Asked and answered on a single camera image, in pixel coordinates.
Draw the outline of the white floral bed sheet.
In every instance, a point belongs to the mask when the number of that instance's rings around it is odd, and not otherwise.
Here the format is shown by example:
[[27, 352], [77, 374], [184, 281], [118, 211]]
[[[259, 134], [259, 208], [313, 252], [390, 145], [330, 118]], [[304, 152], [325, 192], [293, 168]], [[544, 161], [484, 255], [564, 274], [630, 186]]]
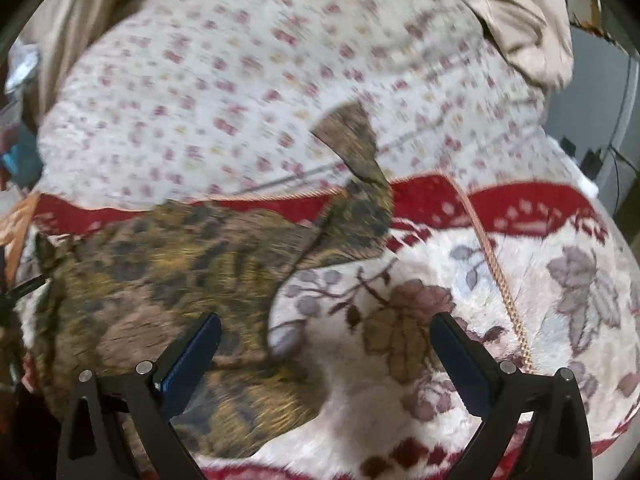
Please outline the white floral bed sheet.
[[573, 177], [542, 123], [549, 91], [489, 40], [414, 43], [416, 0], [149, 0], [97, 39], [53, 93], [37, 188], [85, 208], [320, 191], [345, 166], [313, 134], [358, 102], [391, 179], [467, 190]]

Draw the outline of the beige curtain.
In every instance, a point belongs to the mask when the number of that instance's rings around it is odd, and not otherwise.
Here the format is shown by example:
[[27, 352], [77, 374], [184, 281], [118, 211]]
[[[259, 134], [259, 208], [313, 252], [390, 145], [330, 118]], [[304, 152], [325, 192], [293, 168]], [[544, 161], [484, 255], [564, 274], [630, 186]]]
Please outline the beige curtain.
[[414, 43], [436, 34], [447, 54], [489, 40], [533, 86], [562, 90], [573, 79], [574, 52], [565, 0], [416, 0], [405, 22]]

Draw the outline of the blue plastic bag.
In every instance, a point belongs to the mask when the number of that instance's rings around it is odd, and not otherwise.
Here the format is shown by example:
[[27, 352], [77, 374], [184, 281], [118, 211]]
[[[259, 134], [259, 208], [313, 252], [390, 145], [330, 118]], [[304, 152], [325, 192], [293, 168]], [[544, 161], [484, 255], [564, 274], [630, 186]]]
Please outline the blue plastic bag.
[[30, 188], [41, 176], [42, 161], [34, 146], [20, 142], [1, 156], [1, 168], [19, 188]]

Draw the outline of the brown patterned garment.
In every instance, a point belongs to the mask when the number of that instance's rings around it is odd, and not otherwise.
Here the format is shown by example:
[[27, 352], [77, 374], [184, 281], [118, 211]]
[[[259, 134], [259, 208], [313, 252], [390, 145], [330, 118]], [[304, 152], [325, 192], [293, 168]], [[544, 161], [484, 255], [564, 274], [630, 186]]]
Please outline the brown patterned garment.
[[37, 307], [32, 353], [53, 415], [65, 413], [82, 370], [128, 372], [214, 312], [222, 324], [218, 354], [192, 406], [174, 421], [186, 448], [245, 458], [317, 416], [295, 359], [303, 331], [289, 330], [280, 344], [268, 340], [273, 301], [299, 271], [381, 255], [393, 199], [359, 103], [331, 110], [312, 132], [352, 177], [310, 221], [169, 202], [43, 258], [52, 281]]

